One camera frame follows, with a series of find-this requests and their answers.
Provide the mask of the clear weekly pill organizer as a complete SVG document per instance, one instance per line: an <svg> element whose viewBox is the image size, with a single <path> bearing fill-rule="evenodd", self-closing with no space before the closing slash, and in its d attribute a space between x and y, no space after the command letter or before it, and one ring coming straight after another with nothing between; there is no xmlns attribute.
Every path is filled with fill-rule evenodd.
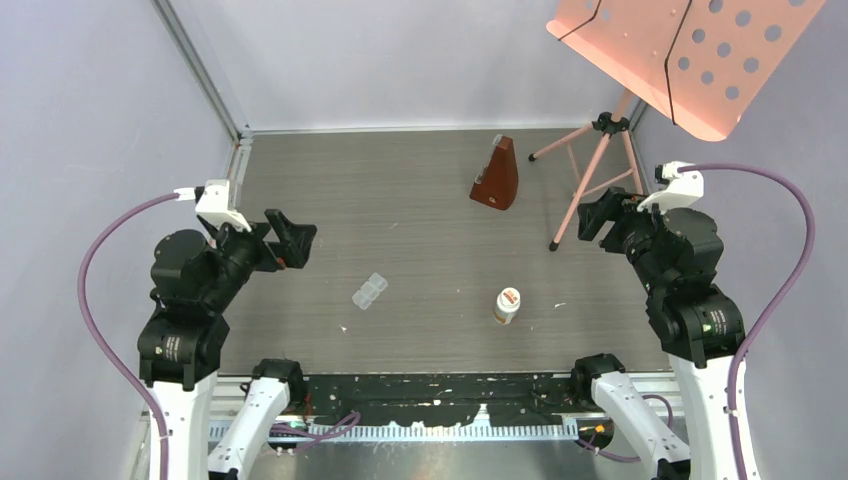
<svg viewBox="0 0 848 480"><path fill-rule="evenodd" d="M373 273L352 295L352 302L361 310L367 310L387 288L388 281L379 273Z"/></svg>

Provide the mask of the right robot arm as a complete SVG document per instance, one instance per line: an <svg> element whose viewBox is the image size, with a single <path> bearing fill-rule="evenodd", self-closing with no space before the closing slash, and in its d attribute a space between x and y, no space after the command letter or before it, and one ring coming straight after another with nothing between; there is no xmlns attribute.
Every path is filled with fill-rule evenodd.
<svg viewBox="0 0 848 480"><path fill-rule="evenodd" d="M744 383L728 383L745 329L736 304L713 282L724 250L716 223L690 208L641 210L642 199L611 187L580 204L578 237L591 241L612 224L600 246L626 257L647 294L649 325L673 369L688 439L675 436L640 397L612 354L576 361L572 400L608 414L648 479L757 479Z"/></svg>

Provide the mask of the white vitamin pill bottle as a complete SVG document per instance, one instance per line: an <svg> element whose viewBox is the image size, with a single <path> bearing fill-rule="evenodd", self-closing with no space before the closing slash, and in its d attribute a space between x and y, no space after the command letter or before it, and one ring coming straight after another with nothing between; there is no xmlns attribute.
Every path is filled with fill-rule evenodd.
<svg viewBox="0 0 848 480"><path fill-rule="evenodd" d="M513 287L504 288L496 297L493 309L494 318L501 325L508 325L515 318L521 306L521 296Z"/></svg>

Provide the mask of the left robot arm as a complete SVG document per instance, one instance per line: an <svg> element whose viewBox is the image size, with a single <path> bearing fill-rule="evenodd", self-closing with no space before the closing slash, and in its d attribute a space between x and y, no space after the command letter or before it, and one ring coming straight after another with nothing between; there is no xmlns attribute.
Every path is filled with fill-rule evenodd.
<svg viewBox="0 0 848 480"><path fill-rule="evenodd" d="M156 400L169 442L162 465L171 479L246 479L278 415L307 398L299 362L266 358L256 365L235 420L208 448L211 404L230 328L227 307L256 272L306 266L318 229L268 209L244 229L201 222L156 246L151 298L156 307L137 341L139 377Z"/></svg>

